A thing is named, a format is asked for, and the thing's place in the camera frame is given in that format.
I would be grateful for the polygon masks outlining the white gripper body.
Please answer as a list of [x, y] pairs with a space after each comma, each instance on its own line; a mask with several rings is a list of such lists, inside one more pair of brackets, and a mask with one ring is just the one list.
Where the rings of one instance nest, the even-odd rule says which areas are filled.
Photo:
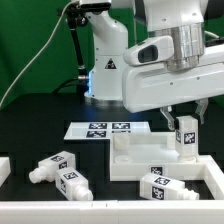
[[163, 63], [128, 66], [122, 95], [132, 113], [224, 95], [224, 37], [208, 40], [205, 54], [190, 70], [171, 72]]

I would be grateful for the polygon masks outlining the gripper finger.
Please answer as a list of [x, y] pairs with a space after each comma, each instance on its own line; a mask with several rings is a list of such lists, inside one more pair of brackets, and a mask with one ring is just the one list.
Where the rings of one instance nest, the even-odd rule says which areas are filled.
[[204, 99], [197, 100], [196, 104], [197, 104], [197, 108], [196, 108], [195, 113], [199, 116], [200, 123], [203, 124], [204, 123], [204, 114], [205, 114], [208, 104], [209, 104], [208, 99], [204, 98]]
[[166, 118], [168, 128], [169, 128], [171, 131], [174, 131], [174, 130], [175, 130], [175, 119], [174, 119], [174, 117], [171, 115], [172, 107], [171, 107], [171, 106], [165, 106], [165, 107], [162, 107], [162, 108], [160, 109], [160, 112], [161, 112], [162, 115]]

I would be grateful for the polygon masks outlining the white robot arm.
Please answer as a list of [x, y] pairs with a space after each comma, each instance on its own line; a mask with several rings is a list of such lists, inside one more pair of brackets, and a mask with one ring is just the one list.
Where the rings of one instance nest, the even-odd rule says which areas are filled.
[[95, 47], [89, 102], [159, 109], [174, 128], [174, 105], [195, 101], [202, 120], [208, 99], [224, 94], [224, 42], [205, 39], [205, 22], [224, 16], [224, 0], [80, 0], [79, 8]]

